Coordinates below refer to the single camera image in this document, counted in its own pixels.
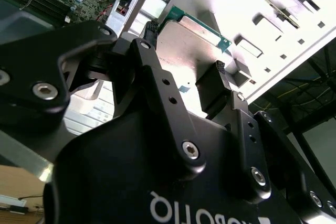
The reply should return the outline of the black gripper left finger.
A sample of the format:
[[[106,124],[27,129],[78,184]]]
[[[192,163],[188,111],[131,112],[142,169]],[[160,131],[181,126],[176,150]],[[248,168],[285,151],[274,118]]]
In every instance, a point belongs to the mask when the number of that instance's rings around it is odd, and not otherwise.
[[[112,83],[117,116],[149,109],[168,167],[184,179],[205,168],[205,158],[182,149],[184,141],[197,140],[194,126],[171,73],[145,39],[118,38],[89,20],[1,44],[1,70],[9,75],[1,83],[1,127],[49,162],[61,150],[55,134],[71,95],[100,79]]]

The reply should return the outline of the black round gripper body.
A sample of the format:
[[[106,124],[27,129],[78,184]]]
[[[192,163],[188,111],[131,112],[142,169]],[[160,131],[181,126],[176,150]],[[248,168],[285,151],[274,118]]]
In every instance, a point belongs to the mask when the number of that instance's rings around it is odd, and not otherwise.
[[[299,223],[281,193],[251,204],[241,199],[231,139],[215,123],[192,117],[206,167],[180,180],[163,133],[143,113],[112,120],[72,140],[45,187],[47,223]]]

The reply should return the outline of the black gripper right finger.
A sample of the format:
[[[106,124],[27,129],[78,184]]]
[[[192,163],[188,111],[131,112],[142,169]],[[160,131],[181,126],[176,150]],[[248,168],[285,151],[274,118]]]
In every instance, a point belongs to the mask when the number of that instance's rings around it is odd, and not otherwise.
[[[207,119],[229,134],[224,176],[233,193],[272,223],[335,223],[335,190],[312,151],[298,151],[266,112],[251,114],[222,61],[212,63],[196,87]]]

